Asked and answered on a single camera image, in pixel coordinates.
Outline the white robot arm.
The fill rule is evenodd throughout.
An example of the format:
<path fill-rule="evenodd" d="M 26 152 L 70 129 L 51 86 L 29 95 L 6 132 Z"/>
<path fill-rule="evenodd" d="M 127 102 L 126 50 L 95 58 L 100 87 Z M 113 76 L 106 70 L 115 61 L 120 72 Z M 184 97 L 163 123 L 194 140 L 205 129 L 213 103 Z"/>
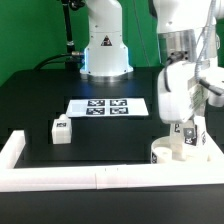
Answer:
<path fill-rule="evenodd" d="M 122 37 L 118 0 L 84 0 L 89 42 L 84 49 L 84 78 L 113 80 L 133 71 Z M 224 68 L 218 66 L 217 21 L 224 0 L 148 0 L 149 31 L 164 68 L 157 81 L 160 119 L 185 123 L 208 103 L 224 106 Z"/>

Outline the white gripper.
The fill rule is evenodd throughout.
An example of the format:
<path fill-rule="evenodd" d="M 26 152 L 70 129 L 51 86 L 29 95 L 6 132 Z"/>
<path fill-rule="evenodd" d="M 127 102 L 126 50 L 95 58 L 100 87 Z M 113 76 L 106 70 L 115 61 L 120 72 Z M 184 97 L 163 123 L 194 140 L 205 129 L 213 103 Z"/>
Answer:
<path fill-rule="evenodd" d="M 158 109 L 163 123 L 184 123 L 185 129 L 194 129 L 189 119 L 208 98 L 208 90 L 195 81 L 194 69 L 195 64 L 177 62 L 159 73 Z"/>

